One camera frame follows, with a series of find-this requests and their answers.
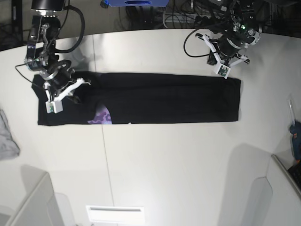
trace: gray cloth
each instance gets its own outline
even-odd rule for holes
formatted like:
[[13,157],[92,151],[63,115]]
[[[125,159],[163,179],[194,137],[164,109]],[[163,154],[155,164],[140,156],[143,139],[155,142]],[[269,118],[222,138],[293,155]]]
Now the gray cloth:
[[19,154],[20,149],[11,137],[8,120],[4,111],[0,109],[0,160],[12,159]]

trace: blue object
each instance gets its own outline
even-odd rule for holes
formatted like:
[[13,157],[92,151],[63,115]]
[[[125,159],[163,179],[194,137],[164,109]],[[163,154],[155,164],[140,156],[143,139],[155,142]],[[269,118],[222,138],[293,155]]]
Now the blue object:
[[290,133],[293,135],[293,153],[295,160],[301,160],[301,123],[295,121],[295,125],[290,126]]
[[110,0],[110,6],[156,6],[165,7],[169,0]]

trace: black cable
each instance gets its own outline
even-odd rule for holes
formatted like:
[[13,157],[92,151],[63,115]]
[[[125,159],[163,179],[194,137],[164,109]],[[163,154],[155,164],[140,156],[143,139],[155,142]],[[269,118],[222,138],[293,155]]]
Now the black cable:
[[15,69],[17,70],[17,72],[24,78],[26,79],[28,82],[30,82],[32,85],[34,85],[35,87],[44,90],[41,86],[38,86],[37,84],[35,84],[34,82],[30,81],[28,78],[26,78],[24,75],[22,75],[22,73],[17,69],[17,67],[21,67],[21,66],[25,66],[28,65],[28,63],[22,64],[22,65],[16,65]]
[[118,7],[118,14],[119,14],[119,21],[120,21],[120,26],[121,28],[126,31],[126,29],[124,28],[122,21],[121,21],[121,12],[120,12],[120,7]]
[[172,20],[173,20],[173,27],[175,28],[175,25],[174,25],[174,8],[175,8],[175,0],[174,0],[174,3],[173,3],[173,11],[172,11]]
[[217,19],[216,19],[215,15],[214,15],[213,9],[210,6],[207,6],[207,9],[208,9],[208,11],[209,11],[209,13],[211,15],[211,18],[216,22]]
[[183,49],[184,49],[185,54],[186,54],[187,56],[193,57],[193,58],[209,56],[211,53],[205,54],[205,55],[199,55],[199,56],[192,56],[192,55],[190,55],[190,54],[186,51],[186,42],[187,42],[188,38],[189,38],[193,33],[195,33],[196,31],[198,31],[198,30],[200,30],[200,29],[205,29],[205,28],[208,28],[208,27],[218,26],[218,25],[221,25],[221,24],[223,24],[223,23],[225,23],[225,22],[220,22],[220,23],[217,23],[217,24],[211,24],[211,25],[207,25],[207,26],[198,27],[198,28],[194,29],[192,32],[190,32],[190,34],[186,37],[186,39],[185,39],[185,41],[184,41],[184,44],[183,44]]
[[11,26],[11,24],[2,24],[0,27],[6,27],[6,26]]
[[[236,54],[234,55],[237,59],[240,59],[241,60],[241,58],[239,58]],[[247,64],[249,64],[250,62],[247,62],[246,60],[244,60],[244,62],[245,63],[247,63]]]
[[166,23],[166,20],[168,19],[168,18],[170,18],[172,15],[169,15],[169,16],[167,16],[166,18],[165,18],[165,23]]
[[264,5],[265,5],[265,1],[262,1],[262,4],[261,4],[260,7],[258,8],[258,10],[257,10],[257,12],[256,12],[256,14],[255,14],[255,16],[258,15],[258,13],[261,11],[261,9],[263,8]]
[[168,17],[165,18],[165,21],[166,21],[168,18],[170,18],[171,16],[172,16],[172,17],[175,16],[175,17],[178,19],[179,23],[180,23],[180,27],[183,28],[182,23],[181,23],[181,21],[180,21],[180,19],[179,19],[179,17],[178,17],[177,15],[170,15],[170,16],[168,16]]
[[55,49],[56,53],[70,53],[70,52],[72,52],[73,50],[75,50],[80,45],[80,43],[81,43],[81,41],[83,40],[83,37],[84,37],[85,19],[84,19],[83,13],[78,8],[76,8],[74,6],[71,6],[71,5],[66,6],[65,9],[72,10],[72,11],[78,13],[78,15],[80,16],[81,29],[80,29],[79,39],[77,40],[75,45],[73,47],[71,47],[70,49],[66,49],[66,50]]
[[62,26],[61,26],[60,31],[62,30],[62,28],[64,27],[64,25],[65,25],[65,23],[66,23],[66,21],[67,21],[68,14],[69,14],[69,9],[67,9],[67,13],[66,13],[66,16],[65,16],[65,19],[64,19],[64,21],[63,21],[63,24],[62,24]]
[[16,41],[22,43],[22,42],[21,42],[16,36],[14,36],[12,33],[9,33],[9,32],[7,32],[7,31],[5,31],[5,30],[4,30],[3,28],[1,28],[1,27],[0,27],[0,30],[3,31],[6,35],[8,35],[8,36],[14,38]]
[[266,25],[267,22],[272,22],[272,15],[267,16],[263,21],[259,21],[260,23],[263,23]]
[[221,6],[218,6],[212,2],[210,2],[209,0],[196,0],[195,3],[200,3],[202,4],[203,6],[205,6],[206,9],[209,9],[211,8],[212,10],[216,10],[216,11],[219,11],[221,13],[224,13],[224,11],[221,10]]
[[[175,0],[174,0],[174,7],[175,7],[176,12],[179,13],[180,11],[179,11],[177,5],[175,4]],[[175,15],[175,17],[178,19],[180,27],[183,28],[182,23],[181,23],[179,17],[177,15]]]
[[62,69],[63,65],[65,65],[64,68],[68,69],[68,68],[71,67],[71,61],[70,60],[61,60],[61,61],[58,61],[58,62],[52,64],[48,68],[47,73],[48,74],[53,74],[55,72],[56,68],[60,67],[60,69]]
[[191,26],[191,24],[188,23],[187,18],[190,18],[190,19],[193,19],[193,20],[195,20],[195,18],[193,18],[193,17],[191,17],[191,16],[188,16],[187,14],[194,13],[195,10],[194,10],[194,12],[190,12],[190,11],[186,11],[186,10],[183,9],[184,6],[186,6],[186,4],[188,4],[188,2],[189,2],[189,0],[186,0],[186,1],[181,5],[180,11],[179,11],[178,13],[180,13],[180,14],[183,15],[183,16],[185,16],[186,26],[188,26],[189,28],[194,28],[194,25]]

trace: white table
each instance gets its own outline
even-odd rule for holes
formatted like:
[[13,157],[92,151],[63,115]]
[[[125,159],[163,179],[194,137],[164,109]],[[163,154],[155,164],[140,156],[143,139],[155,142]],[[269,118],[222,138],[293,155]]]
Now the white table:
[[300,192],[294,191],[290,183],[285,183],[287,174],[281,170],[274,156],[269,163],[267,179],[273,188],[273,197],[262,225],[299,225]]
[[[206,58],[185,55],[182,46],[189,32],[91,35],[64,57],[76,69],[96,72],[213,76]],[[59,40],[58,48],[73,43]],[[187,51],[209,50],[191,37]],[[17,205],[26,192],[18,186],[20,166],[34,166],[50,173],[55,191],[69,197],[76,222],[83,226],[90,226],[86,204],[144,206],[149,226],[239,225],[250,185],[266,176],[270,154],[290,150],[290,95],[301,118],[299,39],[263,34],[246,53],[251,64],[233,68],[230,77],[241,79],[242,89],[240,119],[231,123],[38,126],[37,97],[14,69],[25,53],[26,47],[0,52],[0,107],[22,150],[16,160],[0,162],[0,172],[8,172],[0,174],[8,181],[0,194],[18,187],[0,205]],[[33,75],[26,67],[21,71]],[[71,146],[67,139],[73,140]]]

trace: wire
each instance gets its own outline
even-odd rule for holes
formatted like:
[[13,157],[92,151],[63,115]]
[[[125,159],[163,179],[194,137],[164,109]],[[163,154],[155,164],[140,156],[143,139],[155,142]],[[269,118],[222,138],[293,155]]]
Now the wire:
[[122,24],[122,21],[121,21],[121,12],[120,12],[120,7],[118,7],[118,14],[119,14],[119,21],[120,21],[120,26],[121,28],[126,31],[126,29],[124,28],[123,24]]
[[262,1],[262,4],[259,6],[259,8],[258,8],[258,10],[257,10],[257,12],[255,14],[255,16],[258,15],[258,13],[262,10],[262,8],[263,8],[264,5],[265,5],[265,1]]
[[[175,6],[175,9],[176,9],[176,11],[179,13],[180,11],[179,11],[179,9],[178,9],[178,7],[177,7],[176,3],[174,4],[174,6]],[[180,23],[180,27],[181,27],[181,28],[183,28],[183,26],[182,26],[182,23],[181,23],[181,21],[180,21],[179,17],[178,17],[178,16],[176,16],[176,15],[175,15],[175,17],[178,19],[178,21],[179,21],[179,23]]]
[[217,25],[221,25],[225,22],[220,22],[220,23],[217,23],[217,24],[211,24],[211,25],[207,25],[207,26],[202,26],[202,27],[198,27],[196,29],[194,29],[192,32],[190,32],[190,34],[186,37],[185,41],[184,41],[184,44],[183,44],[183,49],[184,49],[184,52],[187,56],[189,57],[193,57],[193,58],[196,58],[196,57],[206,57],[206,56],[209,56],[211,53],[209,54],[205,54],[205,55],[199,55],[199,56],[193,56],[193,55],[190,55],[187,51],[186,51],[186,42],[188,40],[188,38],[193,34],[195,33],[196,31],[200,30],[200,29],[204,29],[204,28],[208,28],[208,27],[213,27],[213,26],[217,26]]
[[[167,20],[168,18],[172,17],[172,16],[173,16],[173,15],[169,15],[168,17],[165,18],[165,15],[163,14],[163,18],[164,18],[164,20],[163,20],[163,25],[164,25],[164,27],[169,28],[169,27],[167,27],[167,25],[166,25],[166,20]],[[174,16],[178,19],[181,28],[183,28],[183,27],[182,27],[182,24],[181,24],[181,22],[180,22],[179,17],[178,17],[177,15],[174,15]]]
[[44,90],[41,86],[38,86],[37,84],[35,84],[34,82],[30,81],[28,78],[26,78],[24,75],[22,75],[22,73],[17,69],[17,67],[21,67],[21,66],[25,66],[25,65],[28,65],[29,63],[25,63],[25,64],[22,64],[22,65],[16,65],[15,66],[15,69],[17,70],[17,72],[24,78],[26,79],[28,82],[30,82],[32,85],[34,85],[35,87],[39,88],[39,89],[42,89]]
[[71,47],[70,49],[66,49],[66,50],[60,50],[60,49],[55,49],[56,53],[70,53],[73,50],[75,50],[81,43],[81,41],[83,40],[84,37],[84,32],[85,32],[85,18],[83,13],[76,7],[68,5],[67,7],[65,7],[65,9],[70,9],[76,13],[78,13],[79,17],[80,17],[80,21],[81,21],[81,28],[80,28],[80,34],[79,34],[79,39],[77,40],[77,42],[74,44],[73,47]]
[[22,42],[21,42],[16,36],[14,36],[12,33],[9,33],[9,32],[7,32],[7,31],[5,31],[5,30],[4,30],[3,28],[1,28],[1,27],[0,27],[0,30],[3,31],[6,35],[8,35],[8,36],[14,38],[16,41],[22,43]]
[[0,26],[0,27],[11,26],[11,24],[2,24],[2,23],[0,23],[0,24],[1,24],[1,26]]
[[68,18],[68,14],[69,14],[69,9],[67,9],[67,13],[66,13],[66,16],[65,16],[65,19],[64,19],[64,22],[61,26],[61,29],[64,27],[66,21],[67,21],[67,18]]
[[[194,16],[190,16],[189,14],[196,14],[200,18],[203,18],[203,12],[208,14],[208,16],[210,15],[210,12],[208,10],[208,7],[210,7],[210,6],[206,6],[204,4],[204,2],[207,2],[207,0],[196,0],[194,2],[194,8],[191,9],[190,4],[189,4],[190,0],[186,0],[181,4],[180,10],[176,11],[177,13],[179,13],[185,17],[186,28],[196,28],[197,27],[197,24],[188,23],[188,18],[192,19],[192,20],[196,20],[196,18]],[[213,8],[213,10],[214,10],[215,17],[218,17],[220,19],[224,18],[225,12],[220,11],[217,8]]]
[[172,11],[172,15],[173,15],[173,18],[172,18],[172,20],[173,20],[173,26],[174,26],[174,8],[175,8],[175,0],[174,0],[174,3],[173,3],[173,11]]
[[168,28],[168,26],[166,25],[166,22],[165,22],[165,10],[163,11],[163,25],[165,28]]

